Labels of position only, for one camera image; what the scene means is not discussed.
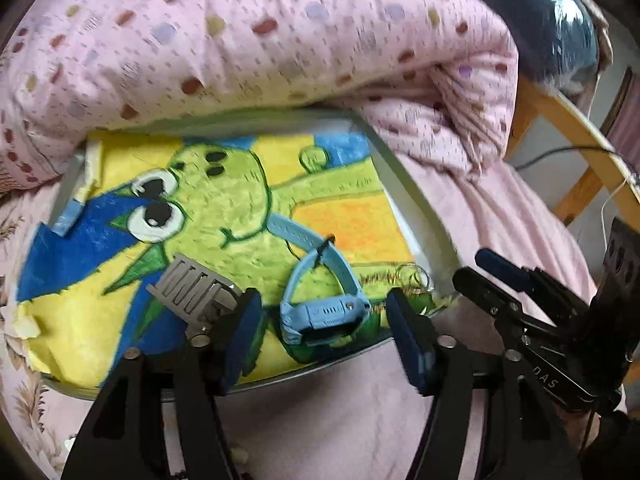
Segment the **silver hair comb clip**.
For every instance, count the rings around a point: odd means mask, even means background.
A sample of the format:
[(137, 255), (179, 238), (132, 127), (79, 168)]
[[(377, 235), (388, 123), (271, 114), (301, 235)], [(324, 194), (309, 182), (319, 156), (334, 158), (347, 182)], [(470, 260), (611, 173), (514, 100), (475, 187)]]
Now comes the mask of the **silver hair comb clip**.
[(242, 289), (183, 254), (175, 254), (160, 279), (146, 290), (186, 323), (186, 338), (208, 335), (221, 316), (232, 313)]

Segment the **blue kids smartwatch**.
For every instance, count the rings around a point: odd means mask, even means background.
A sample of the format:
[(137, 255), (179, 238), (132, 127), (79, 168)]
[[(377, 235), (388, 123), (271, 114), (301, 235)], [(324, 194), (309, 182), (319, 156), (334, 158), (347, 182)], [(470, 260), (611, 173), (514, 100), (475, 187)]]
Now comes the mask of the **blue kids smartwatch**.
[(280, 300), (283, 341), (311, 347), (356, 333), (370, 318), (371, 304), (335, 237), (323, 237), (280, 214), (270, 214), (267, 229), (305, 252)]

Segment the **pink floral bed sheet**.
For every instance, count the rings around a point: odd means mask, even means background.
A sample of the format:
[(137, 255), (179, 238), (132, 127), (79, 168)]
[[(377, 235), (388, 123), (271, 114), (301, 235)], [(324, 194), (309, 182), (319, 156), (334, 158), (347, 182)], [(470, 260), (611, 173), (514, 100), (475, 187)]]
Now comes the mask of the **pink floral bed sheet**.
[[(520, 266), (543, 268), (584, 299), (594, 295), (576, 240), (511, 166), (495, 162), (477, 181), (410, 158), (404, 166), (465, 263), (488, 247)], [(25, 356), (3, 325), (1, 437), (25, 476), (55, 479), (90, 405), (47, 389)], [(404, 478), (430, 407), (406, 381), (393, 344), (220, 402), (224, 429), (247, 452), (257, 479)]]

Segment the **pink dotted folded quilt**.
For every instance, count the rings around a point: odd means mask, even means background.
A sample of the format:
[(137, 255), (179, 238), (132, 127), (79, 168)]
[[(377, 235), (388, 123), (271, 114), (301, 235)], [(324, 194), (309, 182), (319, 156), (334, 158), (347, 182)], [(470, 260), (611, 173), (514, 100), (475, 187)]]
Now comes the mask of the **pink dotted folded quilt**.
[(518, 48), (482, 0), (36, 0), (1, 55), (1, 187), (96, 129), (325, 102), (476, 177), (506, 154)]

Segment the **yellow wooden bed frame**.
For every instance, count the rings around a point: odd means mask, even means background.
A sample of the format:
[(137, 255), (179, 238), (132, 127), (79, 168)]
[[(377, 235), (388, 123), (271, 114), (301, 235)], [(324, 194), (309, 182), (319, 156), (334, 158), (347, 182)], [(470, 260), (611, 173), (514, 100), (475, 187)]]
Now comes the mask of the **yellow wooden bed frame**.
[(623, 220), (638, 229), (639, 187), (634, 184), (637, 171), (614, 152), (605, 135), (561, 93), (548, 94), (527, 78), (520, 78), (506, 154), (514, 154), (539, 117), (547, 119), (568, 141), (567, 148), (578, 151), (588, 165), (587, 171), (555, 206), (554, 214), (564, 224), (570, 224), (600, 189), (606, 188)]

